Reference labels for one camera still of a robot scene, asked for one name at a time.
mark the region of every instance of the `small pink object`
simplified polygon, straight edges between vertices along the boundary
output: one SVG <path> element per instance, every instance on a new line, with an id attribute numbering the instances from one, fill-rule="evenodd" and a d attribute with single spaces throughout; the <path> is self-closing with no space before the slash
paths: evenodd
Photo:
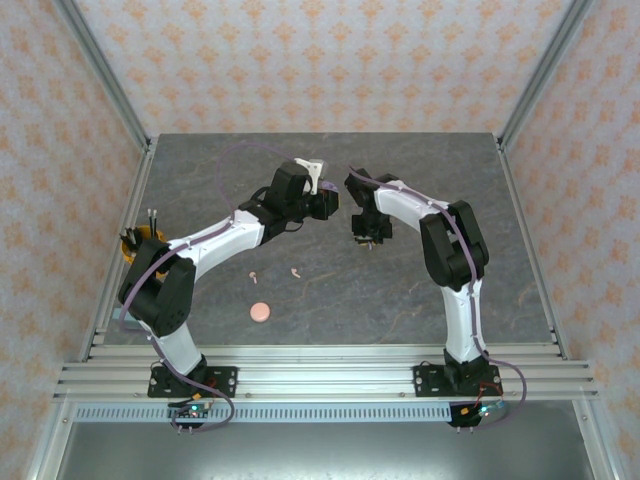
<path id="1" fill-rule="evenodd" d="M 254 322 L 262 323 L 265 322 L 269 315 L 271 315 L 271 309 L 269 305 L 264 302 L 258 302 L 253 307 L 251 307 L 251 311 L 249 312 L 251 315 L 251 320 Z"/>

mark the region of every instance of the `aluminum frame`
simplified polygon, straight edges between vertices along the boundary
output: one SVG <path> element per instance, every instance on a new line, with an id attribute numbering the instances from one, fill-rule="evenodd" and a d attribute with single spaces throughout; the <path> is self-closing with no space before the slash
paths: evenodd
<path id="1" fill-rule="evenodd" d="M 540 58 L 540 62 L 500 134 L 500 143 L 505 149 L 508 149 L 514 143 L 525 120 L 533 110 L 536 101 L 553 75 L 556 65 L 560 62 L 575 33 L 582 25 L 582 19 L 592 4 L 593 0 L 573 0 L 573 3 L 569 6 L 551 43 L 542 58 Z"/>
<path id="2" fill-rule="evenodd" d="M 140 147 L 146 147 L 149 137 L 75 0 L 53 0 L 53 3 L 56 4 L 69 29 L 78 40 L 87 61 L 111 98 L 129 134 Z"/>
<path id="3" fill-rule="evenodd" d="M 124 227 L 135 223 L 157 144 L 158 139 L 152 139 L 149 147 L 142 151 L 134 180 L 129 189 L 129 194 L 127 195 L 127 203 L 118 222 L 118 231 L 122 231 Z M 114 236 L 109 259 L 109 268 L 107 269 L 100 286 L 100 292 L 102 293 L 100 294 L 100 297 L 93 309 L 90 328 L 87 330 L 82 344 L 80 360 L 83 362 L 86 361 L 87 356 L 89 355 L 89 349 L 94 341 L 96 332 L 106 329 L 109 319 L 111 318 L 113 303 L 118 289 L 118 282 L 120 281 L 122 270 L 124 269 L 124 262 L 122 262 L 122 255 L 120 253 L 120 238 L 117 235 Z"/>

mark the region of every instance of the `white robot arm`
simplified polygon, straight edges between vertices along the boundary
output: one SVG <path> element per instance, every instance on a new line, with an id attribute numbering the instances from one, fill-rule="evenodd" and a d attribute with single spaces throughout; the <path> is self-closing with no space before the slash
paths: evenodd
<path id="1" fill-rule="evenodd" d="M 374 198 L 378 211 L 382 214 L 390 215 L 401 220 L 411 228 L 420 233 L 420 220 L 427 215 L 438 215 L 439 211 L 427 205 L 419 199 L 402 193 L 402 190 L 408 189 L 404 182 L 400 180 L 391 180 L 389 185 L 400 188 L 391 190 L 379 188 L 374 191 Z M 448 208 L 447 202 L 433 200 L 442 208 Z M 476 295 L 476 318 L 480 319 L 480 288 L 482 280 L 474 284 L 474 293 Z M 473 332 L 471 328 L 471 302 L 468 291 L 469 286 L 463 285 L 459 291 L 448 286 L 441 286 L 442 296 L 444 298 L 444 309 L 447 318 L 447 343 L 446 349 L 456 361 L 463 363 L 469 362 L 480 356 L 480 352 L 473 341 Z M 482 348 L 486 348 L 482 339 L 482 330 L 478 322 L 477 331 L 478 340 Z"/>
<path id="2" fill-rule="evenodd" d="M 478 392 L 481 384 L 495 383 L 497 368 L 482 354 L 486 345 L 480 328 L 480 288 L 489 253 L 469 204 L 425 197 L 389 174 L 373 180 L 364 169 L 353 171 L 345 186 L 362 208 L 360 215 L 352 217 L 356 241 L 382 244 L 385 238 L 392 238 L 390 217 L 401 220 L 420 233 L 427 271 L 442 291 L 447 320 L 445 364 L 425 367 L 427 371 L 414 369 L 415 377 L 421 381 L 426 377 L 424 386 L 416 386 L 416 394 L 463 395 Z M 443 211 L 453 218 L 464 238 L 456 237 Z M 469 288 L 471 269 L 461 241 L 468 247 L 476 270 L 474 301 Z"/>
<path id="3" fill-rule="evenodd" d="M 333 185 L 321 182 L 325 172 L 322 160 L 285 162 L 269 187 L 258 190 L 225 220 L 168 243 L 158 238 L 141 242 L 118 298 L 124 303 L 133 285 L 161 255 L 179 250 L 159 270 L 167 273 L 165 281 L 149 278 L 130 307 L 178 373 L 202 383 L 200 372 L 206 368 L 186 323 L 195 282 L 228 258 L 284 232 L 289 222 L 300 223 L 306 217 L 328 219 L 338 209 L 339 197 Z"/>

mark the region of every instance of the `patterned wallpaper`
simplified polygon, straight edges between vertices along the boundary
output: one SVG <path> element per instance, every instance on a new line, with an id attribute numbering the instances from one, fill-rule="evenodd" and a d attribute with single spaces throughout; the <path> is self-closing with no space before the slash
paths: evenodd
<path id="1" fill-rule="evenodd" d="M 595 2 L 574 42 L 509 160 L 571 353 L 595 360 L 637 475 L 640 3 Z"/>
<path id="2" fill-rule="evenodd" d="M 18 480 L 140 153 L 51 0 L 3 0 L 0 24 L 0 478 Z"/>
<path id="3" fill-rule="evenodd" d="M 79 0 L 150 135 L 499 132 L 570 0 Z"/>

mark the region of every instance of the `purple cable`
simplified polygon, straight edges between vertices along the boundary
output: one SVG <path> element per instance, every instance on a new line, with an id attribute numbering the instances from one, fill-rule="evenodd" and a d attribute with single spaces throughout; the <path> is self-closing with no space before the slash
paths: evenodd
<path id="1" fill-rule="evenodd" d="M 222 393 L 220 390 L 218 390 L 217 388 L 213 388 L 213 387 L 209 387 L 207 385 L 203 385 L 201 383 L 195 382 L 193 380 L 191 380 L 189 377 L 186 377 L 185 375 L 182 375 L 180 372 L 178 372 L 175 367 L 173 365 L 171 365 L 171 363 L 165 358 L 165 356 L 162 354 L 162 350 L 160 350 L 160 346 L 158 345 L 158 342 L 156 341 L 155 338 L 151 337 L 151 345 L 153 346 L 153 349 L 156 351 L 156 353 L 158 354 L 158 356 L 160 357 L 160 361 L 167 366 L 167 368 L 171 371 L 171 373 L 179 378 L 180 380 L 182 380 L 185 383 L 188 383 L 189 385 L 192 385 L 198 389 L 201 390 L 206 390 L 207 392 L 212 393 L 213 395 L 215 395 L 216 397 L 220 397 L 222 398 L 224 401 L 226 401 L 229 404 L 229 408 L 231 408 L 231 411 L 229 412 L 229 415 L 227 415 L 227 418 L 225 418 L 224 420 L 217 422 L 217 423 L 211 423 L 209 425 L 203 425 L 199 428 L 196 429 L 190 429 L 191 433 L 202 433 L 202 432 L 207 432 L 209 430 L 214 430 L 216 428 L 220 428 L 220 427 L 224 427 L 226 424 L 228 424 L 231 419 L 234 417 L 235 413 L 236 413 L 236 406 L 233 404 L 233 402 L 231 401 L 231 399 L 224 393 Z M 189 406 L 186 407 L 182 407 L 180 409 L 178 409 L 177 411 L 174 412 L 173 416 L 171 417 L 171 426 L 173 428 L 175 428 L 176 430 L 180 429 L 180 426 L 176 423 L 176 417 L 182 413 L 185 412 L 189 409 Z"/>
<path id="2" fill-rule="evenodd" d="M 458 226 L 456 225 L 456 222 L 454 220 L 454 218 L 451 216 L 451 214 L 447 211 L 446 208 L 441 207 L 440 205 L 438 205 L 436 202 L 433 201 L 433 199 L 427 197 L 426 195 L 423 195 L 419 192 L 416 192 L 415 190 L 412 190 L 410 188 L 400 188 L 397 187 L 396 185 L 389 185 L 388 183 L 382 183 L 382 182 L 378 182 L 377 180 L 373 180 L 371 178 L 365 177 L 363 175 L 360 175 L 358 172 L 356 172 L 353 167 L 349 167 L 349 173 L 351 175 L 353 175 L 355 178 L 357 178 L 358 180 L 361 180 L 363 182 L 367 182 L 370 183 L 372 185 L 377 185 L 379 187 L 382 188 L 388 188 L 390 190 L 395 190 L 396 192 L 407 192 L 407 194 L 411 195 L 414 198 L 417 198 L 418 200 L 422 201 L 422 202 L 426 202 L 429 206 L 435 208 L 436 210 L 438 210 L 440 213 L 442 213 L 442 215 L 447 219 L 447 222 L 449 222 L 449 225 L 451 225 L 451 229 L 453 230 L 453 232 L 455 233 L 456 237 L 458 238 L 459 242 L 460 242 L 460 246 L 462 247 L 462 252 L 464 253 L 465 259 L 467 260 L 467 263 L 469 264 L 469 269 L 471 270 L 471 281 L 469 282 L 469 298 L 470 298 L 470 303 L 471 303 L 471 331 L 473 334 L 473 343 L 476 346 L 476 349 L 478 350 L 478 352 L 480 353 L 480 355 L 487 360 L 490 363 L 493 363 L 494 365 L 502 365 L 503 367 L 507 367 L 512 369 L 514 372 L 516 372 L 518 374 L 518 376 L 520 377 L 520 380 L 522 381 L 522 397 L 520 398 L 520 401 L 518 402 L 518 405 L 516 406 L 516 408 L 513 410 L 513 412 L 506 416 L 506 417 L 502 417 L 501 419 L 493 422 L 493 423 L 489 423 L 487 425 L 479 425 L 478 427 L 475 427 L 476 430 L 478 429 L 487 429 L 487 428 L 491 428 L 495 425 L 498 425 L 499 423 L 502 423 L 503 421 L 505 421 L 507 418 L 512 418 L 514 416 L 514 414 L 516 413 L 516 411 L 518 411 L 520 409 L 520 407 L 522 406 L 522 404 L 524 403 L 525 399 L 527 398 L 527 380 L 524 377 L 524 374 L 522 373 L 522 370 L 520 370 L 516 365 L 513 365 L 512 363 L 509 362 L 505 362 L 504 360 L 496 360 L 494 358 L 491 358 L 480 346 L 480 341 L 478 340 L 478 319 L 476 316 L 476 300 L 475 297 L 473 295 L 473 287 L 474 284 L 476 283 L 476 281 L 478 280 L 478 273 L 476 271 L 476 266 L 473 263 L 473 258 L 471 257 L 471 252 L 469 251 L 469 247 L 466 244 L 466 242 L 464 242 L 464 237 L 462 236 L 462 232 L 460 231 L 460 228 L 458 228 Z"/>
<path id="3" fill-rule="evenodd" d="M 222 227 L 220 227 L 218 230 L 215 230 L 213 232 L 210 232 L 206 235 L 203 235 L 201 237 L 198 237 L 196 239 L 191 240 L 191 242 L 188 243 L 183 243 L 182 245 L 178 245 L 177 247 L 175 247 L 172 250 L 169 250 L 167 253 L 165 253 L 164 255 L 162 255 L 158 260 L 156 260 L 148 269 L 146 272 L 144 272 L 144 274 L 138 279 L 138 281 L 136 282 L 136 284 L 133 286 L 133 288 L 131 289 L 131 292 L 129 292 L 129 295 L 127 296 L 127 298 L 124 301 L 124 304 L 122 305 L 122 309 L 120 310 L 120 316 L 118 318 L 118 322 L 120 324 L 120 328 L 122 330 L 125 331 L 133 331 L 133 332 L 139 332 L 140 330 L 136 330 L 136 329 L 130 329 L 127 328 L 124 325 L 124 319 L 127 315 L 127 312 L 129 311 L 129 308 L 131 308 L 131 303 L 133 302 L 133 299 L 135 298 L 135 296 L 138 294 L 138 292 L 140 291 L 140 289 L 142 288 L 142 285 L 144 285 L 144 282 L 147 281 L 147 279 L 151 276 L 154 275 L 156 270 L 163 264 L 165 263 L 167 260 L 169 260 L 171 257 L 173 257 L 174 255 L 176 255 L 177 253 L 181 252 L 182 250 L 188 248 L 190 245 L 197 245 L 199 243 L 205 242 L 207 240 L 210 240 L 214 237 L 217 237 L 218 235 L 223 234 L 224 232 L 226 232 L 227 230 L 229 230 L 229 228 L 231 228 L 231 226 L 233 225 L 233 222 L 235 220 L 235 209 L 233 208 L 233 206 L 231 205 L 231 201 L 229 200 L 229 198 L 226 196 L 225 192 L 224 192 L 224 188 L 222 187 L 222 183 L 220 181 L 220 166 L 222 164 L 222 161 L 233 151 L 238 150 L 240 148 L 244 148 L 244 147 L 256 147 L 256 148 L 262 148 L 264 150 L 269 150 L 270 152 L 276 153 L 278 155 L 283 156 L 284 158 L 286 158 L 289 161 L 293 161 L 293 157 L 291 157 L 290 155 L 287 155 L 275 148 L 269 147 L 268 145 L 262 145 L 260 143 L 255 143 L 255 142 L 242 142 L 242 143 L 237 143 L 235 145 L 231 145 L 230 147 L 227 147 L 221 154 L 220 157 L 218 158 L 218 161 L 216 163 L 216 172 L 215 172 L 215 176 L 216 176 L 216 187 L 218 189 L 218 193 L 220 194 L 220 197 L 222 197 L 222 200 L 226 203 L 227 207 L 229 208 L 230 211 L 230 217 L 229 217 L 229 222 L 227 222 L 225 225 L 223 225 Z M 222 393 L 219 390 L 216 390 L 215 388 L 211 388 L 208 387 L 206 385 L 202 385 L 201 383 L 198 382 L 194 382 L 193 380 L 191 380 L 190 378 L 187 378 L 186 376 L 180 374 L 173 365 L 171 365 L 171 363 L 164 358 L 164 356 L 162 355 L 162 352 L 160 350 L 159 345 L 157 344 L 157 342 L 155 341 L 155 339 L 153 337 L 151 337 L 151 344 L 153 345 L 153 348 L 156 350 L 156 352 L 158 353 L 158 355 L 160 356 L 160 358 L 162 359 L 162 362 L 164 365 L 167 366 L 167 368 L 171 371 L 171 373 L 173 375 L 175 375 L 176 377 L 180 378 L 182 381 L 188 383 L 189 385 L 192 385 L 196 388 L 200 388 L 202 390 L 211 392 L 213 395 L 218 396 L 220 398 L 223 398 L 224 400 L 227 401 L 227 403 L 229 403 L 229 406 L 231 407 L 231 411 L 229 413 L 229 416 L 222 420 L 221 422 L 218 423 L 214 423 L 211 425 L 208 425 L 206 427 L 200 427 L 198 428 L 196 431 L 207 431 L 207 430 L 212 430 L 214 428 L 218 428 L 221 427 L 223 425 L 226 425 L 227 423 L 229 423 L 231 421 L 231 419 L 233 418 L 233 416 L 235 415 L 235 406 L 233 405 L 233 402 L 231 401 L 231 399 L 226 396 L 224 393 Z M 175 416 L 171 422 L 171 424 L 174 426 L 174 428 L 177 428 L 177 425 L 175 423 Z"/>
<path id="4" fill-rule="evenodd" d="M 219 228 L 218 230 L 208 233 L 207 235 L 203 235 L 202 237 L 196 238 L 194 240 L 191 241 L 191 245 L 197 245 L 201 242 L 205 242 L 207 240 L 210 240 L 214 237 L 217 237 L 218 235 L 223 234 L 224 232 L 226 232 L 231 225 L 233 224 L 233 221 L 235 220 L 235 208 L 233 208 L 233 205 L 231 204 L 231 201 L 229 200 L 229 198 L 227 197 L 225 191 L 224 191 L 224 187 L 222 186 L 221 183 L 221 175 L 220 175 L 220 167 L 222 166 L 222 162 L 226 159 L 227 155 L 229 155 L 231 152 L 238 150 L 240 148 L 244 148 L 244 147 L 256 147 L 256 148 L 262 148 L 263 150 L 268 150 L 272 153 L 275 153 L 277 155 L 280 155 L 284 158 L 286 158 L 289 161 L 293 161 L 293 157 L 290 155 L 287 155 L 284 152 L 281 152 L 280 150 L 270 147 L 268 145 L 263 145 L 261 143 L 256 143 L 256 142 L 241 142 L 241 143 L 236 143 L 234 145 L 231 145 L 227 148 L 225 148 L 222 153 L 220 154 L 220 157 L 218 158 L 218 161 L 216 162 L 216 171 L 215 171 L 215 182 L 216 182 L 216 189 L 218 190 L 218 194 L 220 195 L 220 198 L 222 198 L 222 201 L 227 205 L 227 208 L 229 209 L 229 223 L 225 224 L 223 227 Z M 146 330 L 143 329 L 138 329 L 138 328 L 129 328 L 125 325 L 125 317 L 127 315 L 127 312 L 129 311 L 129 308 L 131 307 L 131 303 L 133 302 L 133 299 L 135 298 L 135 296 L 138 294 L 138 292 L 140 291 L 140 288 L 142 288 L 142 285 L 144 284 L 144 282 L 147 281 L 147 279 L 153 275 L 155 273 L 155 271 L 162 265 L 164 264 L 167 260 L 169 260 L 172 256 L 174 256 L 176 253 L 181 252 L 182 250 L 184 250 L 185 248 L 187 248 L 189 245 L 188 244 L 183 244 L 180 245 L 176 248 L 174 248 L 173 250 L 170 250 L 169 252 L 167 252 L 165 255 L 163 255 L 162 257 L 160 257 L 158 259 L 157 262 L 155 262 L 153 265 L 151 265 L 151 267 L 149 267 L 149 269 L 144 273 L 144 275 L 142 275 L 142 277 L 140 277 L 140 279 L 138 280 L 138 282 L 133 286 L 133 289 L 131 290 L 131 292 L 129 293 L 129 295 L 127 296 L 127 299 L 125 300 L 124 304 L 122 305 L 122 309 L 120 310 L 120 316 L 118 317 L 118 323 L 120 325 L 120 330 L 125 331 L 125 332 L 132 332 L 132 333 L 148 333 Z"/>

